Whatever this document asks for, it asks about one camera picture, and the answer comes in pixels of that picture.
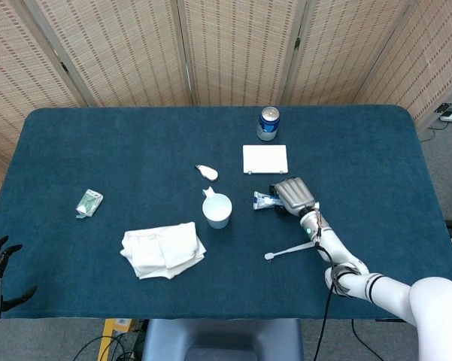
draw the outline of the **floor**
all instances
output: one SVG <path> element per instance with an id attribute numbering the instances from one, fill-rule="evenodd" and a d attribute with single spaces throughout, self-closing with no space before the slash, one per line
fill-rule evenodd
<path id="1" fill-rule="evenodd" d="M 437 129 L 443 126 L 443 123 L 434 125 Z M 431 129 L 420 134 L 422 140 L 432 136 Z M 434 138 L 421 144 L 444 217 L 452 220 L 452 123 L 444 130 L 435 130 Z M 0 320 L 0 361 L 73 360 L 84 344 L 102 334 L 103 324 L 103 320 L 97 319 Z M 302 323 L 307 360 L 314 356 L 320 327 L 320 320 Z M 356 331 L 386 360 L 417 359 L 416 330 L 406 323 L 358 320 Z M 124 338 L 127 350 L 131 349 L 134 337 L 132 334 Z M 98 349 L 99 341 L 96 341 L 78 359 L 96 359 Z M 354 338 L 349 320 L 328 320 L 318 359 L 367 361 L 377 358 Z"/>

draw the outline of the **blue tablecloth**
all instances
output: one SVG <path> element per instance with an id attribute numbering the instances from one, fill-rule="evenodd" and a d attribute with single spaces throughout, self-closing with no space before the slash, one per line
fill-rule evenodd
<path id="1" fill-rule="evenodd" d="M 387 105 L 280 107 L 275 140 L 347 248 L 407 284 L 452 280 L 452 246 L 409 114 Z M 26 119 L 0 193 L 0 236 L 23 243 L 3 281 L 5 298 L 38 291 L 3 317 L 322 317 L 329 266 L 315 250 L 264 260 L 303 243 L 295 217 L 253 211 L 253 192 L 286 176 L 242 172 L 242 145 L 260 108 L 41 109 Z M 196 163 L 220 173 L 211 184 Z M 212 229 L 202 189 L 233 204 Z M 87 188 L 104 195 L 75 219 Z M 123 233 L 195 221 L 207 253 L 173 280 L 140 281 L 119 255 Z M 336 318 L 390 317 L 335 296 Z"/>

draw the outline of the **white cup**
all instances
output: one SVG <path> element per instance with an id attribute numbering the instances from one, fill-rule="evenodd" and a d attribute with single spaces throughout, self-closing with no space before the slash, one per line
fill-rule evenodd
<path id="1" fill-rule="evenodd" d="M 215 229 L 227 226 L 232 212 L 231 200 L 223 194 L 215 193 L 211 187 L 202 190 L 202 194 L 206 197 L 202 203 L 202 213 L 207 218 L 209 226 Z"/>

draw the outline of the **blue can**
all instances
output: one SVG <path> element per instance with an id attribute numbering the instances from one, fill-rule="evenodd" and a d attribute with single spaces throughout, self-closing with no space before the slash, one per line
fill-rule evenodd
<path id="1" fill-rule="evenodd" d="M 276 136 L 279 127 L 279 110 L 274 107 L 265 107 L 259 116 L 257 136 L 262 141 L 271 141 Z"/>

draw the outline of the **white towel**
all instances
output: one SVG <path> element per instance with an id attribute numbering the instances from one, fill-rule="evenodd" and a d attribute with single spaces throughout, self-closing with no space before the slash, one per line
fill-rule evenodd
<path id="1" fill-rule="evenodd" d="M 120 254 L 128 259 L 139 279 L 169 280 L 204 259 L 205 248 L 194 222 L 128 231 Z"/>

